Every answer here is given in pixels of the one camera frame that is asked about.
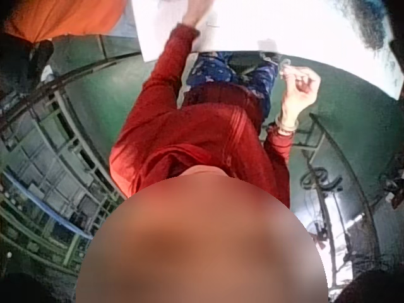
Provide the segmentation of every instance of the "orange shirt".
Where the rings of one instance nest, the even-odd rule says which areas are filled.
[[[33,43],[65,34],[103,34],[117,23],[126,1],[21,0],[4,31]]]

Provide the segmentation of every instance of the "hand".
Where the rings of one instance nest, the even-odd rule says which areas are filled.
[[[209,12],[215,0],[188,0],[188,9],[182,23],[189,27],[196,27]]]
[[[281,122],[292,127],[299,114],[316,101],[321,78],[310,68],[295,66],[285,66],[280,75],[286,82]]]

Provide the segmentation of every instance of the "red sweater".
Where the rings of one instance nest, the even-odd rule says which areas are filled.
[[[272,126],[261,145],[254,95],[241,86],[209,83],[187,93],[177,109],[182,72],[198,34],[185,25],[172,31],[112,149],[112,178],[130,197],[194,165],[211,165],[289,207],[292,136],[281,136]]]

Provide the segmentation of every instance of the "white paper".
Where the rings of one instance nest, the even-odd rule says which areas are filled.
[[[385,40],[374,52],[363,45],[349,20],[325,0],[216,0],[201,23],[194,51],[272,51],[344,69],[398,99],[404,82]],[[132,0],[145,61],[162,53],[181,21],[187,0]]]

